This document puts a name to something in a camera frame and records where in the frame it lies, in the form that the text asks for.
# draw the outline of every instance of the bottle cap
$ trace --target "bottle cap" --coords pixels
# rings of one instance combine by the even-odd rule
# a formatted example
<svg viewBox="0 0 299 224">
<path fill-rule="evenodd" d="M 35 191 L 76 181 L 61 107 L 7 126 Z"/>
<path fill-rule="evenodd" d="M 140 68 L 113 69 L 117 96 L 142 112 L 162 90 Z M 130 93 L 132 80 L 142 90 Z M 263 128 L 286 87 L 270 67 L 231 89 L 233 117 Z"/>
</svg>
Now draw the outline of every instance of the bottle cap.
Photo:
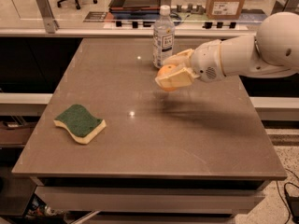
<svg viewBox="0 0 299 224">
<path fill-rule="evenodd" d="M 168 16 L 170 14 L 170 6 L 162 5 L 160 6 L 160 15 Z"/>
</svg>

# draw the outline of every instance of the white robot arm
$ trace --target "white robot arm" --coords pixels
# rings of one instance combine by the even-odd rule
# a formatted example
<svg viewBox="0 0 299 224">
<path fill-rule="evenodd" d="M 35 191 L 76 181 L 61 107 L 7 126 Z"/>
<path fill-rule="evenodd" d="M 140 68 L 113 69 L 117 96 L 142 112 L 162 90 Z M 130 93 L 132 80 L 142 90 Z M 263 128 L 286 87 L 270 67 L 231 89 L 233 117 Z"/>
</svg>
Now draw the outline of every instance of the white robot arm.
<svg viewBox="0 0 299 224">
<path fill-rule="evenodd" d="M 212 82 L 228 76 L 288 77 L 299 73 L 299 16 L 283 12 L 268 17 L 254 35 L 214 40 L 164 61 L 176 67 L 156 77 L 162 88 Z"/>
</svg>

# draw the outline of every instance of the cable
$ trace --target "cable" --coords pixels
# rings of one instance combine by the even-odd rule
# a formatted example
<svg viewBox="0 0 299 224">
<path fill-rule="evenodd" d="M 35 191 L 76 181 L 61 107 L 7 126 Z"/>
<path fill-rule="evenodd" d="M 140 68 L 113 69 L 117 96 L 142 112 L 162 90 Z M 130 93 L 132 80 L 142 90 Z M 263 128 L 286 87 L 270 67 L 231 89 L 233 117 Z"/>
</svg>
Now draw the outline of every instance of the cable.
<svg viewBox="0 0 299 224">
<path fill-rule="evenodd" d="M 283 199 L 283 197 L 282 197 L 282 195 L 281 195 L 281 193 L 280 193 L 279 186 L 278 186 L 278 181 L 277 181 L 277 187 L 278 187 L 278 194 L 279 194 L 279 197 L 280 197 L 281 201 L 284 203 L 284 205 L 286 206 L 286 208 L 287 208 L 287 210 L 288 210 L 288 219 L 287 219 L 287 221 L 284 223 L 284 224 L 287 224 L 287 223 L 289 222 L 290 218 L 291 218 L 291 211 L 290 211 L 290 209 L 289 209 L 288 204 L 284 201 L 284 199 Z"/>
<path fill-rule="evenodd" d="M 285 168 L 285 170 L 287 170 L 287 171 L 289 171 L 290 173 L 292 173 L 292 174 L 298 179 L 298 181 L 299 181 L 299 176 L 298 176 L 295 172 L 293 172 L 292 170 L 290 170 L 290 169 L 288 169 L 288 168 Z"/>
<path fill-rule="evenodd" d="M 298 181 L 299 181 L 299 176 L 298 176 L 295 172 L 293 172 L 292 170 L 290 170 L 290 169 L 288 169 L 288 168 L 285 168 L 285 170 L 287 170 L 288 172 L 292 173 L 292 174 L 298 179 Z M 287 183 L 285 183 L 285 184 L 283 185 L 283 189 L 284 189 L 284 194 L 285 194 L 286 197 L 289 197 L 289 196 L 290 196 L 290 195 L 289 195 L 289 192 L 287 191 L 287 185 L 292 185 L 292 186 L 294 186 L 294 187 L 296 187 L 296 188 L 299 189 L 299 186 L 297 186 L 297 185 L 295 185 L 295 184 L 293 184 L 293 183 L 291 183 L 291 182 L 287 182 Z M 281 195 L 281 193 L 280 193 L 279 186 L 278 186 L 278 181 L 277 181 L 277 188 L 278 188 L 278 194 L 279 194 L 279 197 L 280 197 L 281 201 L 284 203 L 284 205 L 286 206 L 286 208 L 287 208 L 287 210 L 288 210 L 288 219 L 287 219 L 287 221 L 284 223 L 284 224 L 287 224 L 287 223 L 289 222 L 290 218 L 291 218 L 291 210 L 290 210 L 290 207 L 288 206 L 288 203 L 284 201 L 284 199 L 283 199 L 283 197 L 282 197 L 282 195 Z"/>
<path fill-rule="evenodd" d="M 179 25 L 181 25 L 183 22 L 185 22 L 186 21 L 186 19 L 187 18 L 189 18 L 191 15 L 190 14 L 188 14 L 185 18 L 184 18 L 184 20 L 179 16 L 179 14 L 177 14 L 176 12 L 172 12 L 171 14 L 170 14 L 170 17 L 171 18 L 174 18 L 174 19 L 176 19 L 176 21 L 174 21 L 174 24 L 176 25 L 176 26 L 179 26 Z"/>
</svg>

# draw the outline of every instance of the bottle label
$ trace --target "bottle label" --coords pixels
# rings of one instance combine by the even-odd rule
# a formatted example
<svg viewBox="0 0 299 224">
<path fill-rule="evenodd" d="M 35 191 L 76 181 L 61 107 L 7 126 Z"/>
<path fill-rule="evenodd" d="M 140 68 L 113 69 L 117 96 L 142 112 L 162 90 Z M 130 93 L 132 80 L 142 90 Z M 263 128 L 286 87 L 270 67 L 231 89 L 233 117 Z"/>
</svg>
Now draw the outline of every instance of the bottle label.
<svg viewBox="0 0 299 224">
<path fill-rule="evenodd" d="M 172 55 L 174 45 L 174 33 L 171 29 L 165 33 L 154 31 L 153 36 L 153 62 L 158 68 L 163 65 L 163 60 Z"/>
</svg>

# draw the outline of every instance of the table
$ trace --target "table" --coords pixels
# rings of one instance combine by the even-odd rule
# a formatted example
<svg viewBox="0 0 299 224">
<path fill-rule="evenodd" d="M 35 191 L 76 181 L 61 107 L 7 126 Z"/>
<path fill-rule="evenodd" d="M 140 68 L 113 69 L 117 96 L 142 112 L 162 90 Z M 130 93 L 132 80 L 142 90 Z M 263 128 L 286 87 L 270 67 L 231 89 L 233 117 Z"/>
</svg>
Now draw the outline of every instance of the table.
<svg viewBox="0 0 299 224">
<path fill-rule="evenodd" d="M 175 52 L 203 39 L 176 39 Z M 83 39 L 13 174 L 53 209 L 231 218 L 286 173 L 239 79 L 164 92 L 152 39 Z M 53 119 L 81 104 L 107 127 L 87 146 Z"/>
</svg>

